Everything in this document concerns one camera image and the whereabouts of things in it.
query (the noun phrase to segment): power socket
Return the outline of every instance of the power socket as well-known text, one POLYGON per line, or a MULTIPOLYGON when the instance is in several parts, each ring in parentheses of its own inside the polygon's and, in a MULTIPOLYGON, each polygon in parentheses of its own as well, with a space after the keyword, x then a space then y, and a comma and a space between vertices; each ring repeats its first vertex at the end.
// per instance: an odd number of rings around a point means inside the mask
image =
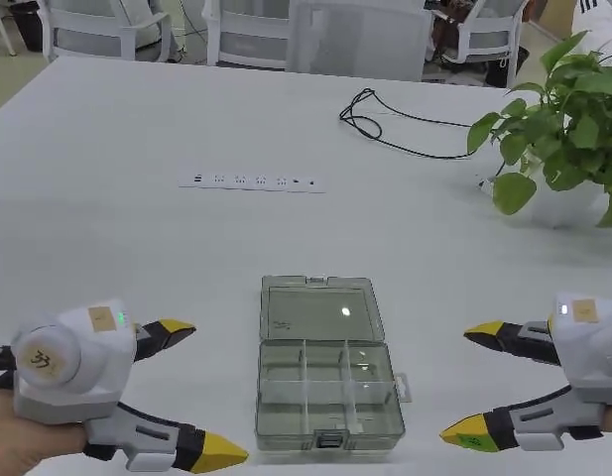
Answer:
POLYGON ((324 193, 317 178, 269 174, 194 173, 180 174, 183 188, 224 188, 238 190, 285 191, 290 193, 324 193))

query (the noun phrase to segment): box lid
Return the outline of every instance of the box lid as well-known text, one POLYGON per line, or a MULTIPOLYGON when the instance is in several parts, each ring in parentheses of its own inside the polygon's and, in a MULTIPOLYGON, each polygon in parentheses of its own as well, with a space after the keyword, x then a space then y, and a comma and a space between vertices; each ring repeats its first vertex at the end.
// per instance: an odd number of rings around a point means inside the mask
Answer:
POLYGON ((370 280, 266 276, 261 338, 385 340, 370 280))

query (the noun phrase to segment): clear plastic box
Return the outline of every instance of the clear plastic box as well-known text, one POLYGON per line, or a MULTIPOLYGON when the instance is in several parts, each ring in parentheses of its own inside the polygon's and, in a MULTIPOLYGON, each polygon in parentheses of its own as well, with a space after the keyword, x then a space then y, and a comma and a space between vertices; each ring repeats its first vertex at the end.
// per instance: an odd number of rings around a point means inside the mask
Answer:
POLYGON ((369 280, 265 277, 256 434, 266 451, 383 451, 405 434, 369 280))

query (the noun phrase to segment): table surface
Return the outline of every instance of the table surface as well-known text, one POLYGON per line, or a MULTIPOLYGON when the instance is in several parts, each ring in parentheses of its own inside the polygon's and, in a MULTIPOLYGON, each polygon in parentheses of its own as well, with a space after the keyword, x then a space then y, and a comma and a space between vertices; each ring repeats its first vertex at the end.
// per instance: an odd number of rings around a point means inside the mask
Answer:
MULTIPOLYGON (((143 322, 198 333, 137 365, 123 400, 249 448, 221 474, 307 475, 255 451, 263 275, 367 277, 414 402, 383 462, 320 474, 612 473, 612 435, 561 453, 446 445, 453 421, 564 385, 559 369, 466 341, 474 324, 546 318, 557 291, 612 297, 612 233, 507 220, 474 186, 497 152, 425 160, 337 120, 364 86, 395 107, 470 123, 503 91, 201 66, 59 59, 0 110, 0 340, 40 311, 122 297, 143 322), (177 187, 178 170, 314 176, 324 194, 177 187)), ((465 130, 378 114, 388 138, 461 152, 465 130)), ((124 456, 49 461, 35 476, 122 475, 124 456)))

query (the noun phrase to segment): orange sticker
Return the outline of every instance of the orange sticker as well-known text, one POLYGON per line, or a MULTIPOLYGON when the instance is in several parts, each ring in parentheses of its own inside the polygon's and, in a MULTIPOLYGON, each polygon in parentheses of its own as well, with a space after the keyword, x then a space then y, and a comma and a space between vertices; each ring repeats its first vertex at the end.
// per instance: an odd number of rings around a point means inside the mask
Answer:
POLYGON ((116 320, 109 307, 90 307, 87 311, 94 332, 116 330, 116 320))
POLYGON ((65 366, 63 359, 52 349, 35 343, 25 348, 17 363, 49 380, 57 378, 65 366))
POLYGON ((594 299, 580 299, 572 302, 572 313, 575 322, 597 323, 599 316, 596 313, 596 302, 594 299))

